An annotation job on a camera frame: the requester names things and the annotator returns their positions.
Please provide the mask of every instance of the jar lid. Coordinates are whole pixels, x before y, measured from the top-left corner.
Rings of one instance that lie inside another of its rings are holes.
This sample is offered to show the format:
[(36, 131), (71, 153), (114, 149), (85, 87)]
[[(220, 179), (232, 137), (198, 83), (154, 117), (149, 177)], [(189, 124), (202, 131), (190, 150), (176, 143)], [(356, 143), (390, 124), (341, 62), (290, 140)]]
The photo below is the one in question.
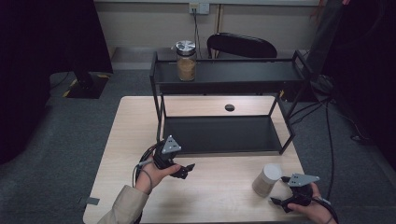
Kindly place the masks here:
[(176, 43), (177, 54), (190, 56), (195, 53), (195, 43), (190, 40), (181, 40)]

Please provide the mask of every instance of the black curtain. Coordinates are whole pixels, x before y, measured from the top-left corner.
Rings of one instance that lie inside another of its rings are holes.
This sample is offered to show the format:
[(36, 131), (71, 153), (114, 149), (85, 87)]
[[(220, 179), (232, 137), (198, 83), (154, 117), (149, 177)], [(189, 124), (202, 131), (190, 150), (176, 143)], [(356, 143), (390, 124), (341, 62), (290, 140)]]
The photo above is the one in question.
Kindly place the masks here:
[(0, 1), (0, 163), (18, 155), (50, 97), (50, 75), (112, 73), (92, 0)]
[(361, 128), (396, 170), (396, 2), (352, 0), (345, 7), (323, 73)]

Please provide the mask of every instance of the chair backrest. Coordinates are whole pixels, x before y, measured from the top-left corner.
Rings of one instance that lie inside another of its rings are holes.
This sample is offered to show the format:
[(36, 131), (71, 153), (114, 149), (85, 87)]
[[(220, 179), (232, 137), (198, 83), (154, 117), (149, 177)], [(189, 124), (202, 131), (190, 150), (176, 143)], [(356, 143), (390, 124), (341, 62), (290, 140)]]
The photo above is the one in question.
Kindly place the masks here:
[(246, 35), (218, 33), (206, 41), (209, 59), (212, 49), (247, 58), (276, 58), (276, 48), (263, 39)]

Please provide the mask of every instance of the beige sleeve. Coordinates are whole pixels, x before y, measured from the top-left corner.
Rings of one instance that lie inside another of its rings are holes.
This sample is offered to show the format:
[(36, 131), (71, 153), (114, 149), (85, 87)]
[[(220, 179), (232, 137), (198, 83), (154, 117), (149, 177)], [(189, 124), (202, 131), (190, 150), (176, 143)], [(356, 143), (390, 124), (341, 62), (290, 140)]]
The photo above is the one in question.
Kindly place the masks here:
[(149, 196), (138, 189), (125, 185), (111, 210), (98, 223), (134, 223), (140, 216)]

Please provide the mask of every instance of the electrical socket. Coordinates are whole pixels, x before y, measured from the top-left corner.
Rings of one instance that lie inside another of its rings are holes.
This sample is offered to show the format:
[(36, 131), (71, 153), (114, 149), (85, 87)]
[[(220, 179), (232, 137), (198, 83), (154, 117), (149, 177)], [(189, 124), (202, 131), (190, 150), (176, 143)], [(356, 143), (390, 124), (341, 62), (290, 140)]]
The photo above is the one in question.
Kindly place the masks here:
[(198, 14), (199, 11), (199, 3), (190, 3), (190, 7), (189, 7), (189, 12), (190, 14), (193, 13), (193, 10), (195, 9), (195, 13)]
[(195, 9), (196, 14), (209, 14), (209, 4), (208, 3), (190, 3), (189, 4), (189, 12), (193, 14), (193, 10)]

